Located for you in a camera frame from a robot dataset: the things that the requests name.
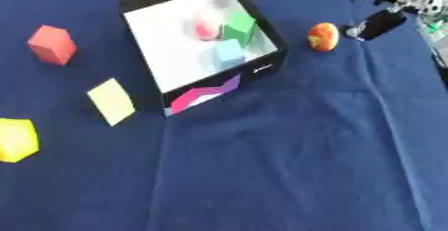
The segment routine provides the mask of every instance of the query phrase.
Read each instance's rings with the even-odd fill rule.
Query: blue tablecloth
[[[4,231],[446,231],[448,97],[408,22],[310,50],[348,0],[255,0],[291,47],[282,70],[164,119],[119,0],[0,0],[0,116],[32,119],[41,150],[0,163]],[[43,64],[42,24],[79,51]],[[110,128],[86,91],[115,77],[139,112]]]

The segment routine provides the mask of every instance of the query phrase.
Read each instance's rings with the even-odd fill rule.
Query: toy block
[[[215,66],[227,70],[244,63],[245,52],[236,39],[218,42],[215,46]]]
[[[194,17],[196,38],[202,41],[218,39],[222,31],[222,15],[213,9],[198,12]]]
[[[37,133],[30,120],[0,119],[0,161],[17,163],[37,151]]]
[[[246,47],[252,39],[255,19],[243,12],[234,12],[224,25],[223,39],[237,39],[242,47]]]
[[[109,79],[87,94],[110,126],[135,113],[131,98],[115,79]]]
[[[76,45],[67,30],[41,26],[28,40],[28,45],[44,62],[66,65],[76,52]]]

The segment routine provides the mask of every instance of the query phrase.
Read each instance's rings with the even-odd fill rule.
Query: blue cube
[[[215,47],[215,65],[219,71],[244,63],[245,52],[237,39],[217,42]]]

